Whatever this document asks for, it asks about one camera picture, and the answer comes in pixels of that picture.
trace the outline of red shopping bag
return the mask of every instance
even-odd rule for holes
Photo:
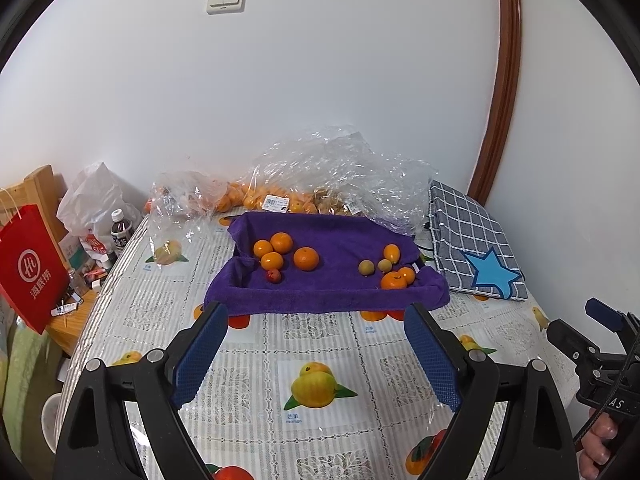
[[[38,206],[21,207],[0,230],[0,293],[29,327],[42,334],[68,284]]]

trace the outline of brown wooden trim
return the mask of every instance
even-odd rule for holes
[[[467,194],[484,205],[507,142],[518,91],[522,53],[521,0],[500,0],[500,47],[486,133]]]

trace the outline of gray plaid fabric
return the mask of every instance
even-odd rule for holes
[[[493,247],[501,264],[522,274],[500,224],[472,198],[434,180],[429,216],[436,266],[451,290],[500,298],[493,286],[472,287],[475,270],[460,251],[483,256]],[[511,292],[511,300],[527,299],[524,278]]]

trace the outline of purple towel-covered tray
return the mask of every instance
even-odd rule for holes
[[[421,302],[433,310],[449,303],[446,280],[431,267],[422,267],[414,283],[400,290],[380,289],[382,273],[361,276],[362,260],[377,263],[383,248],[396,244],[400,262],[410,266],[420,253],[413,240],[373,223],[366,218],[331,215],[247,212],[229,226],[236,242],[233,256],[209,285],[205,304],[220,301],[230,316],[258,313],[316,313],[348,310],[402,310]],[[270,283],[253,256],[257,240],[269,240],[277,232],[293,238],[293,250],[284,254],[280,283]],[[312,247],[320,255],[320,264],[306,272],[293,265],[293,253],[300,247]]]

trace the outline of screw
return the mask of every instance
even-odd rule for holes
[[[94,372],[100,368],[100,359],[91,359],[85,367],[88,371]]]
[[[531,366],[533,366],[533,369],[538,372],[544,372],[546,370],[545,362],[541,359],[533,359]]]
[[[486,359],[486,354],[482,350],[473,349],[469,351],[469,357],[476,363],[481,363]]]
[[[146,360],[150,363],[157,363],[160,359],[164,357],[164,352],[158,348],[152,350],[146,355]]]

